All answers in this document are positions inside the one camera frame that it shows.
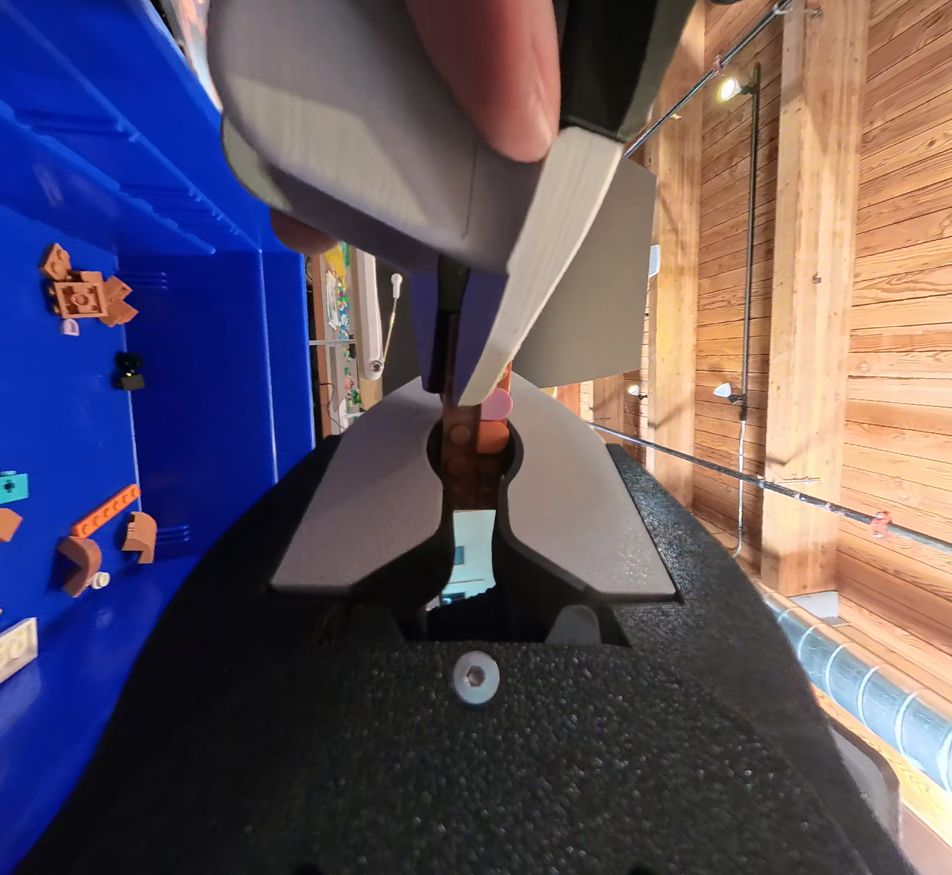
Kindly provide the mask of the blue plastic bin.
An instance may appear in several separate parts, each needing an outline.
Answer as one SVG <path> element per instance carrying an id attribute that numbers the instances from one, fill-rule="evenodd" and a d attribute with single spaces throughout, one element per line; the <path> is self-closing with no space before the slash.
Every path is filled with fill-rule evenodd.
<path id="1" fill-rule="evenodd" d="M 117 276 L 137 314 L 65 335 L 39 270 Z M 153 636 L 208 550 L 314 446 L 302 259 L 238 185 L 220 114 L 151 0 L 2 0 L 2 472 L 24 474 L 2 544 L 2 631 L 39 654 L 2 683 L 2 873 L 145 873 L 125 776 L 164 749 L 213 669 Z M 137 484 L 154 562 L 92 535 L 103 588 L 73 599 L 70 526 Z"/>

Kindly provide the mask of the brick chunk with coloured studs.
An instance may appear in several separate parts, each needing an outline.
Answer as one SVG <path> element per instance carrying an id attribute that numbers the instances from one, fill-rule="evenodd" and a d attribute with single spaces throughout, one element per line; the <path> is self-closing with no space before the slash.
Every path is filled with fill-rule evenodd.
<path id="1" fill-rule="evenodd" d="M 481 405 L 455 404 L 451 384 L 441 396 L 440 474 L 447 505 L 455 512 L 497 507 L 510 440 L 511 372 L 507 364 Z"/>

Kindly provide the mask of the black plywood-edged panel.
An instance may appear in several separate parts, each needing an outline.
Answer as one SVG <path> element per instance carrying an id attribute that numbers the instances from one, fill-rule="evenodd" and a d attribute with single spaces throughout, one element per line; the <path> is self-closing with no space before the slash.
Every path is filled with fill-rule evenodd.
<path id="1" fill-rule="evenodd" d="M 470 263 L 460 250 L 437 250 L 420 239 L 379 227 L 379 239 L 355 246 L 394 267 L 411 283 L 416 272 L 456 268 L 456 315 L 472 268 L 501 272 L 529 205 L 541 163 L 515 164 L 512 173 L 490 173 L 491 162 L 509 161 L 490 152 L 474 165 L 468 235 Z M 656 179 L 621 159 L 601 208 L 563 278 L 552 291 L 512 362 L 514 371 L 539 387 L 602 378 L 633 369 L 649 276 L 649 250 L 656 204 Z M 413 359 L 398 348 L 396 384 L 420 374 L 412 321 Z"/>

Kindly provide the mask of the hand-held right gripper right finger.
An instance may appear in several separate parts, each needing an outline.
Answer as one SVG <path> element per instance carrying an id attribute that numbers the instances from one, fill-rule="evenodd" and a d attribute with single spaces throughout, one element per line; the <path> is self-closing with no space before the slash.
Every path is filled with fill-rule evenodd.
<path id="1" fill-rule="evenodd" d="M 609 600 L 672 600 L 675 585 L 609 448 L 588 422 L 513 373 L 507 477 L 515 546 L 579 590 Z"/>

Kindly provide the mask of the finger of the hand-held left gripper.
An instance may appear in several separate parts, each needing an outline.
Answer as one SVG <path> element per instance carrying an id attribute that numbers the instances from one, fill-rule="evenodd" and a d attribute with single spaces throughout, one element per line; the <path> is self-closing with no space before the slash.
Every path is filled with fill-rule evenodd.
<path id="1" fill-rule="evenodd" d="M 613 180 L 624 144 L 573 126 L 541 163 L 501 272 L 472 268 L 455 346 L 455 404 L 480 405 L 563 278 Z"/>
<path id="2" fill-rule="evenodd" d="M 411 321 L 422 387 L 451 393 L 456 350 L 456 268 L 413 273 Z"/>

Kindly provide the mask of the pile of loose toy bricks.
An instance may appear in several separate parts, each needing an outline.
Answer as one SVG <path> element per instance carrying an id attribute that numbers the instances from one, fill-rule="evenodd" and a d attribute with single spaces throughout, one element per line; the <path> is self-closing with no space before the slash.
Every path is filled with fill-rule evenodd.
<path id="1" fill-rule="evenodd" d="M 117 276 L 104 277 L 98 271 L 72 267 L 68 252 L 59 244 L 50 245 L 39 263 L 47 279 L 46 291 L 50 308 L 59 320 L 60 331 L 77 336 L 80 323 L 99 321 L 109 328 L 124 325 L 137 310 L 128 302 L 131 288 Z M 11 505 L 28 497 L 28 480 L 24 474 L 3 471 L 1 477 L 1 541 L 10 544 L 22 525 L 23 518 Z M 57 543 L 55 554 L 67 561 L 68 572 L 62 590 L 73 599 L 86 590 L 107 586 L 111 580 L 102 569 L 102 549 L 92 535 L 111 521 L 125 516 L 125 537 L 121 551 L 134 553 L 137 564 L 153 563 L 158 538 L 158 524 L 147 512 L 132 511 L 140 500 L 137 484 L 121 488 L 108 500 L 74 522 Z M 38 622 L 26 618 L 2 631 L 1 682 L 29 666 L 39 654 Z"/>

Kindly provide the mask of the silver air duct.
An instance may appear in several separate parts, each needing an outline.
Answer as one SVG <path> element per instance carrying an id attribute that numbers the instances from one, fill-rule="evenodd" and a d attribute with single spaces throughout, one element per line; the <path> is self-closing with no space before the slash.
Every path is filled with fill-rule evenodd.
<path id="1" fill-rule="evenodd" d="M 807 678 L 945 792 L 951 791 L 951 703 L 841 628 L 755 582 Z"/>

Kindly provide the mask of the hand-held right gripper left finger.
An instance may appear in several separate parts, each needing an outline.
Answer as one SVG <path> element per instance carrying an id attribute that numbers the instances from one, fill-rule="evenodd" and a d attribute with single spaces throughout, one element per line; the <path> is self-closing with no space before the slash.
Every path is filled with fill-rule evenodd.
<path id="1" fill-rule="evenodd" d="M 429 445 L 440 397 L 420 377 L 386 395 L 339 440 L 271 578 L 288 593 L 437 593 L 453 523 Z"/>

